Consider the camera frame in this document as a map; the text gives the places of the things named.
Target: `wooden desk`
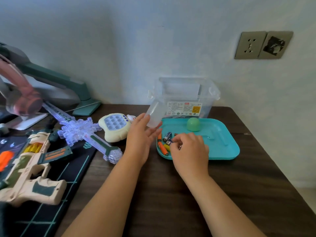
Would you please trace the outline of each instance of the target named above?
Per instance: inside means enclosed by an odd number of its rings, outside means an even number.
[[[117,112],[137,116],[147,109],[146,105],[102,105],[92,119],[96,123]],[[227,195],[267,236],[316,236],[316,216],[235,112],[229,107],[212,107],[209,118],[222,121],[240,147],[235,160],[209,162],[211,177]],[[124,151],[125,141],[117,146]],[[56,236],[62,235],[113,167],[97,152]],[[124,236],[211,236],[172,161],[160,157],[155,144],[139,175]]]

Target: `mouse pad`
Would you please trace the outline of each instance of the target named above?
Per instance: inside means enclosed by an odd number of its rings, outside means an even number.
[[[26,139],[26,136],[1,138],[0,151],[11,150],[18,153],[24,146]],[[65,140],[59,139],[51,144],[48,152],[64,146],[66,146]],[[64,179],[67,181],[67,188],[60,204],[47,205],[35,201],[27,201],[18,208],[11,208],[11,223],[8,230],[10,237],[54,236],[96,153],[96,149],[85,141],[75,143],[71,150],[73,157],[59,163],[51,163],[52,167],[47,176],[51,180]]]

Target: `white wall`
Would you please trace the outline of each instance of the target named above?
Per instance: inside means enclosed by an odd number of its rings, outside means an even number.
[[[160,75],[214,79],[285,175],[316,186],[316,0],[1,0],[0,41],[85,80],[96,98],[147,104]],[[280,60],[234,60],[242,31],[291,30]]]

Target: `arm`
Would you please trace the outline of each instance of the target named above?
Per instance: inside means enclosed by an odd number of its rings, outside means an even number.
[[[209,148],[203,138],[183,133],[172,141],[176,142],[170,147],[174,166],[199,204],[212,235],[265,237],[209,176]]]
[[[133,121],[124,155],[63,237],[122,236],[140,169],[148,158],[150,144],[161,131],[161,124],[146,129],[150,116],[144,116]]]

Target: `left hand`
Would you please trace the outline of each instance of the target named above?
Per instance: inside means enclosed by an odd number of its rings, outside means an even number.
[[[155,128],[148,128],[146,125],[149,120],[150,115],[140,114],[134,119],[127,134],[124,155],[137,158],[141,165],[148,159],[150,145],[161,132],[161,129],[158,128],[162,125],[162,122]]]

